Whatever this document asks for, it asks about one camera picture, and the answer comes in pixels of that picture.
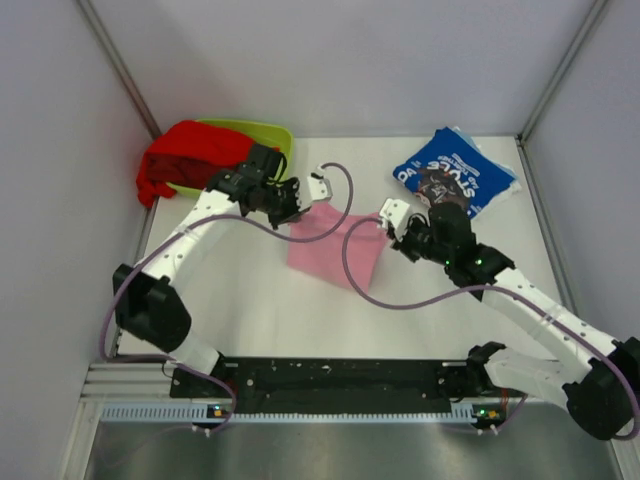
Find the pink t-shirt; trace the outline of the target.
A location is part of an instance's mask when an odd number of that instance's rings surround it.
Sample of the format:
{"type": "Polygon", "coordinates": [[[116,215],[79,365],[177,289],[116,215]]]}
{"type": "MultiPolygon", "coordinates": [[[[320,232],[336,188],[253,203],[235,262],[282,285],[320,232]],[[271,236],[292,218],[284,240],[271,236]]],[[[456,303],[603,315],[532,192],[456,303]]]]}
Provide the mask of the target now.
{"type": "MultiPolygon", "coordinates": [[[[308,239],[319,236],[333,227],[343,213],[329,203],[315,204],[303,218],[291,226],[292,238],[308,239]]],[[[354,223],[370,215],[349,215],[328,237],[311,243],[290,243],[287,265],[335,286],[351,289],[342,264],[344,236],[354,223]]],[[[387,245],[386,234],[374,223],[360,225],[348,242],[348,264],[357,285],[368,292],[376,264],[387,245]]]]}

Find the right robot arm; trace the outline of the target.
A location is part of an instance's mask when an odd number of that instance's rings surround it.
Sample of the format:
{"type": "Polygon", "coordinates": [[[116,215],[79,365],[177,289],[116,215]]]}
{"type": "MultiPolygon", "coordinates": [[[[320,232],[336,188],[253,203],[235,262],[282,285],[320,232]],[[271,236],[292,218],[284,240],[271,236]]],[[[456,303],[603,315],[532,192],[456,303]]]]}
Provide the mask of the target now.
{"type": "Polygon", "coordinates": [[[389,198],[379,215],[393,249],[412,262],[442,266],[460,291],[504,315],[552,356],[544,360],[491,346],[466,372],[474,393],[517,390],[563,409],[596,439],[638,436],[638,339],[620,341],[546,295],[513,260],[477,241],[456,203],[438,204],[422,215],[389,198]]]}

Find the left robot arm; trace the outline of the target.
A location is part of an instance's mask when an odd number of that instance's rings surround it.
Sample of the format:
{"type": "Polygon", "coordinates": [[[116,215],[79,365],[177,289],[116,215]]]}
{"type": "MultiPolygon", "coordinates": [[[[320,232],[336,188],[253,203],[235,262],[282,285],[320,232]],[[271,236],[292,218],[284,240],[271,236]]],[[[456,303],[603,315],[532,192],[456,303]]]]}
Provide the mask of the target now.
{"type": "Polygon", "coordinates": [[[158,359],[194,370],[192,384],[205,396],[220,394],[227,374],[217,366],[221,353],[195,332],[181,294],[196,267],[235,223],[260,212],[275,232],[299,219],[313,201],[325,198],[322,177],[284,179],[286,166],[282,152],[251,145],[242,162],[219,169],[205,181],[189,213],[153,252],[113,274],[108,319],[153,346],[158,359]]]}

